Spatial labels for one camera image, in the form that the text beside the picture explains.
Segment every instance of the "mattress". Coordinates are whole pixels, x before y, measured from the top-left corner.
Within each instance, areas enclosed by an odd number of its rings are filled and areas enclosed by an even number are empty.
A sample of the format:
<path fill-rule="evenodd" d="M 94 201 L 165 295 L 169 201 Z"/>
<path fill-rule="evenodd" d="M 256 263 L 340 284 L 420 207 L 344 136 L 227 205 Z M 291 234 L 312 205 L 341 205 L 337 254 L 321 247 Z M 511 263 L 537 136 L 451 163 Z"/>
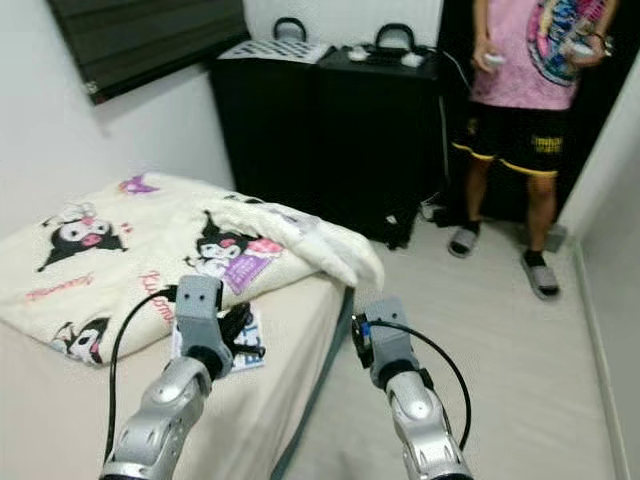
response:
<path fill-rule="evenodd" d="M 303 417 L 329 352 L 344 286 L 316 274 L 257 298 L 266 365 L 213 385 L 175 480 L 268 479 Z M 169 358 L 161 340 L 118 371 L 119 432 Z M 108 369 L 87 368 L 0 324 L 0 471 L 12 480 L 97 478 Z"/>

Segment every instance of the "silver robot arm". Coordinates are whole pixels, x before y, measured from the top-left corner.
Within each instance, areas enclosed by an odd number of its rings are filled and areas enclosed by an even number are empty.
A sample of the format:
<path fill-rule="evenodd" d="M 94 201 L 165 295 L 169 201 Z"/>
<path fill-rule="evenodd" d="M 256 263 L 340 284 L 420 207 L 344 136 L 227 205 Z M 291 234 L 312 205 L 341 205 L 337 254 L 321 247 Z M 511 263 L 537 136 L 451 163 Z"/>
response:
<path fill-rule="evenodd" d="M 229 373 L 236 353 L 264 355 L 262 347 L 233 342 L 250 321 L 248 304 L 234 307 L 218 321 L 221 301 L 219 280 L 195 275 L 180 280 L 175 313 L 182 356 L 145 391 L 140 409 L 103 466 L 102 480 L 171 480 L 212 382 Z"/>
<path fill-rule="evenodd" d="M 352 324 L 362 365 L 387 394 L 409 479 L 472 480 L 433 382 L 413 354 L 409 334 L 371 326 L 374 320 L 409 325 L 396 298 L 370 305 Z"/>

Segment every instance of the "window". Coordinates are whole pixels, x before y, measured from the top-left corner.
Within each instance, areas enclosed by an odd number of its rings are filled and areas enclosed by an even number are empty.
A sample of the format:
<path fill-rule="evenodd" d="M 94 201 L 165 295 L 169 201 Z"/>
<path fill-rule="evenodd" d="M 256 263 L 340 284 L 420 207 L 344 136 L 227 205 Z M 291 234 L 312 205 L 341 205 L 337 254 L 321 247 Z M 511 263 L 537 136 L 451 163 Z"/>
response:
<path fill-rule="evenodd" d="M 248 37 L 242 0 L 48 0 L 94 103 Z"/>

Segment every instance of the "baseboard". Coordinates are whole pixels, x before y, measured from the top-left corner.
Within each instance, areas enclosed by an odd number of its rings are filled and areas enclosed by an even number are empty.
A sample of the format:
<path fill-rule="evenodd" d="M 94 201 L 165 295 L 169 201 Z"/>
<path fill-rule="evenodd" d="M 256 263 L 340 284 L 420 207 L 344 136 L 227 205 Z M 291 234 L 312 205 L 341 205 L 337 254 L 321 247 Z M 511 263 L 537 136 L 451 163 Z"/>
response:
<path fill-rule="evenodd" d="M 593 350 L 596 357 L 596 368 L 598 370 L 598 378 L 600 379 L 600 391 L 602 393 L 602 402 L 604 404 L 604 413 L 609 429 L 609 438 L 611 442 L 611 453 L 613 455 L 613 464 L 618 480 L 631 480 L 629 472 L 629 464 L 627 462 L 627 454 L 624 448 L 624 440 L 620 429 L 620 420 L 618 411 L 613 397 L 613 389 L 611 388 L 611 375 L 609 373 L 609 364 L 604 352 L 604 344 L 602 343 L 602 334 L 598 324 L 596 309 L 593 304 L 593 297 L 589 287 L 587 276 L 587 267 L 584 262 L 584 254 L 580 242 L 574 244 L 574 260 L 578 274 L 578 283 L 580 293 L 587 317 L 587 325 L 591 340 L 593 342 Z"/>

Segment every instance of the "white blanket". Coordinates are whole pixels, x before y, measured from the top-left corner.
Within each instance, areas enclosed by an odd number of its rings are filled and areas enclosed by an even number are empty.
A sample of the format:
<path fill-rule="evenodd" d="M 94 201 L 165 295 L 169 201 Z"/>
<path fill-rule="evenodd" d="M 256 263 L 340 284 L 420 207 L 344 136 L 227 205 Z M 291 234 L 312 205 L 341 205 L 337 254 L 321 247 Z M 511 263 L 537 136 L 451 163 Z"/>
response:
<path fill-rule="evenodd" d="M 0 242 L 0 320 L 72 358 L 108 361 L 126 315 L 185 274 L 225 284 L 223 307 L 316 271 L 381 289 L 361 235 L 297 210 L 202 182 L 136 176 L 68 204 Z M 167 335 L 173 308 L 144 307 L 121 355 Z"/>

